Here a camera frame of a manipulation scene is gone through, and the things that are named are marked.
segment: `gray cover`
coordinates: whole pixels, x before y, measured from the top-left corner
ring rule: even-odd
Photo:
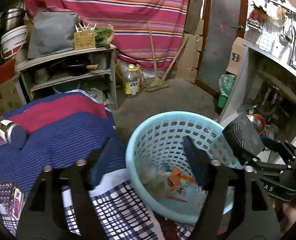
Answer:
[[[75,23],[73,12],[38,12],[34,19],[28,58],[38,58],[73,50]]]

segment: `broom handle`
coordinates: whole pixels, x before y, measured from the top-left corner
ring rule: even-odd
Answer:
[[[148,21],[147,23],[148,23],[149,39],[150,39],[151,50],[152,50],[153,69],[155,70],[155,76],[157,77],[158,71],[157,71],[157,64],[156,64],[156,54],[155,54],[155,48],[153,46],[153,41],[152,41],[152,32],[151,32],[151,27],[150,27],[150,21]]]
[[[170,63],[170,65],[169,65],[167,71],[165,72],[164,76],[162,77],[162,80],[165,80],[165,79],[167,78],[167,75],[168,75],[170,69],[171,69],[172,66],[174,65],[175,61],[177,60],[179,54],[180,54],[181,51],[183,50],[183,47],[186,45],[187,41],[188,41],[188,37],[185,37],[184,42],[181,44],[181,46],[180,46],[180,48],[179,48],[179,50],[178,50],[176,56],[173,58],[173,60],[172,60],[172,62]]]

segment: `broom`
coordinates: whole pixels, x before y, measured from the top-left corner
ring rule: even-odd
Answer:
[[[169,87],[169,85],[163,81],[160,77],[158,77],[158,70],[157,70],[157,64],[156,64],[156,54],[155,54],[155,48],[153,46],[152,41],[152,32],[150,27],[150,22],[148,21],[148,30],[149,30],[149,38],[150,38],[150,44],[151,44],[151,50],[152,50],[152,61],[153,61],[153,69],[155,70],[155,79],[154,81],[149,84],[148,87],[145,88],[146,92],[152,92],[155,90],[163,89]]]

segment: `wooden door frame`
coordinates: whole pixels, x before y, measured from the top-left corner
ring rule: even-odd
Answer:
[[[210,10],[211,10],[211,3],[212,0],[205,0],[205,6],[204,6],[204,12],[203,12],[203,19],[204,19],[204,29],[203,29],[203,44],[201,48],[201,52],[199,55],[198,60],[198,67],[197,67],[197,78],[195,81],[195,84],[199,86],[200,88],[204,89],[207,93],[211,94],[213,97],[218,98],[219,92],[214,90],[212,87],[207,85],[205,82],[200,81],[198,79],[198,74],[201,66],[201,61],[204,57],[205,53],[205,47],[207,43],[207,36],[208,36],[208,30],[209,30],[209,22],[210,22]],[[240,13],[239,13],[239,20],[238,25],[243,26],[244,28],[242,30],[238,30],[236,33],[236,37],[244,38],[245,34],[245,26],[247,21],[247,11],[248,11],[248,0],[240,0]]]

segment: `basket rim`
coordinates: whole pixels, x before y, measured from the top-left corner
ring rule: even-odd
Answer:
[[[145,189],[145,187],[142,185],[140,178],[136,172],[136,166],[135,166],[135,160],[134,160],[134,149],[136,149],[136,139],[138,136],[141,135],[141,131],[143,128],[148,125],[150,122],[153,122],[156,119],[159,119],[160,117],[166,117],[166,116],[176,116],[176,115],[186,115],[187,117],[197,117],[197,118],[202,118],[206,119],[207,121],[211,122],[221,130],[224,129],[219,123],[215,122],[214,120],[209,119],[208,117],[205,117],[200,114],[196,113],[191,113],[191,112],[186,112],[186,111],[170,111],[170,112],[164,112],[161,114],[156,114],[145,121],[143,121],[132,133],[127,149],[126,149],[126,168],[129,173],[130,181],[132,184],[132,187],[134,188],[136,194],[140,197],[140,199],[147,204],[148,208],[151,208],[158,214],[169,218],[171,220],[174,220],[176,222],[180,223],[189,223],[189,224],[194,224],[197,222],[199,215],[185,215],[181,213],[177,213],[175,211],[172,211],[165,206],[163,206],[161,203],[159,203],[157,200],[155,200]],[[224,209],[224,214],[230,211],[233,207],[233,203],[230,203],[227,205]]]

